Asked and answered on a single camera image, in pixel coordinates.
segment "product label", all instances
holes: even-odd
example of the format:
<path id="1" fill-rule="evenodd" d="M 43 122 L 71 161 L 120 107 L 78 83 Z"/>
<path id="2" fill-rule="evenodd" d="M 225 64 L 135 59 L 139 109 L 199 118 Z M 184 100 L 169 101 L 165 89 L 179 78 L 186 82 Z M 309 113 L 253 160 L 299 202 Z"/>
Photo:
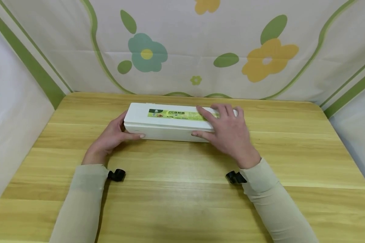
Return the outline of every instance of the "product label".
<path id="1" fill-rule="evenodd" d="M 219 118 L 219 114 L 213 114 L 214 117 Z M 181 120 L 206 120 L 198 112 L 187 112 L 187 111 L 174 111 L 174 110 L 157 110 L 150 109 L 147 117 L 155 118 L 169 118 L 169 119 L 181 119 Z"/>

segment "teal flower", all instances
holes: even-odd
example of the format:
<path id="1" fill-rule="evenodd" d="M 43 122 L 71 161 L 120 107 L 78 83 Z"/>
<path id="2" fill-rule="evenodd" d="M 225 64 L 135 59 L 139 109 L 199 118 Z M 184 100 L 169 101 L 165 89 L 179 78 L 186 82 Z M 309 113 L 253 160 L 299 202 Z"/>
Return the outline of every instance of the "teal flower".
<path id="1" fill-rule="evenodd" d="M 201 83 L 200 76 L 192 76 L 191 78 L 192 85 L 199 85 Z"/>
<path id="2" fill-rule="evenodd" d="M 144 33 L 137 33 L 128 41 L 134 67 L 141 72 L 159 72 L 161 63 L 168 59 L 165 47 Z"/>

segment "wrist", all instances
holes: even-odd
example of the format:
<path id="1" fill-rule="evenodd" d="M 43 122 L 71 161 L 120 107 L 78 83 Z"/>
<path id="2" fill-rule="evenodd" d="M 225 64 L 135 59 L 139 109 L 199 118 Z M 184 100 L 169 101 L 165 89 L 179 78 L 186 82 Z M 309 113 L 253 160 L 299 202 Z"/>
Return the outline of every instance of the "wrist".
<path id="1" fill-rule="evenodd" d="M 261 156 L 259 152 L 251 146 L 251 148 L 247 149 L 243 154 L 234 159 L 240 169 L 250 169 L 260 163 Z"/>
<path id="2" fill-rule="evenodd" d="M 90 147 L 85 153 L 82 165 L 85 164 L 103 164 L 105 165 L 106 157 L 108 153 L 106 151 Z"/>

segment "wooden table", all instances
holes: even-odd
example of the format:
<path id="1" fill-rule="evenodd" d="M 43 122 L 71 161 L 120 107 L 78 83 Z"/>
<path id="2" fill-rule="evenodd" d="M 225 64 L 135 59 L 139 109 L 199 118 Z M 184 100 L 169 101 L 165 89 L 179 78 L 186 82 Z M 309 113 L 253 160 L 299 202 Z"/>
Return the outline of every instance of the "wooden table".
<path id="1" fill-rule="evenodd" d="M 131 102 L 245 110 L 252 142 L 321 242 L 365 242 L 365 179 L 321 109 L 309 102 L 73 93 L 65 97 L 0 198 L 0 243 L 48 242 L 75 167 Z M 109 169 L 99 243 L 270 242 L 236 164 L 210 144 L 142 140 L 121 145 Z"/>

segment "black clip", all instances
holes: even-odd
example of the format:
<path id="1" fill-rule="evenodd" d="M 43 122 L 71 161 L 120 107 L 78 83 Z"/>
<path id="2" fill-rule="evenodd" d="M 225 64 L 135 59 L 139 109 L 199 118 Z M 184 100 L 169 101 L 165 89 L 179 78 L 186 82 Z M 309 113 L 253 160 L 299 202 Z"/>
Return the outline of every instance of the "black clip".
<path id="1" fill-rule="evenodd" d="M 111 179 L 115 182 L 121 182 L 124 180 L 124 177 L 126 176 L 126 172 L 122 169 L 116 169 L 115 173 L 110 171 L 108 172 L 108 179 Z"/>
<path id="2" fill-rule="evenodd" d="M 231 184 L 241 184 L 247 182 L 246 179 L 244 179 L 244 177 L 241 175 L 241 173 L 235 173 L 235 171 L 228 172 L 226 174 L 226 178 Z"/>

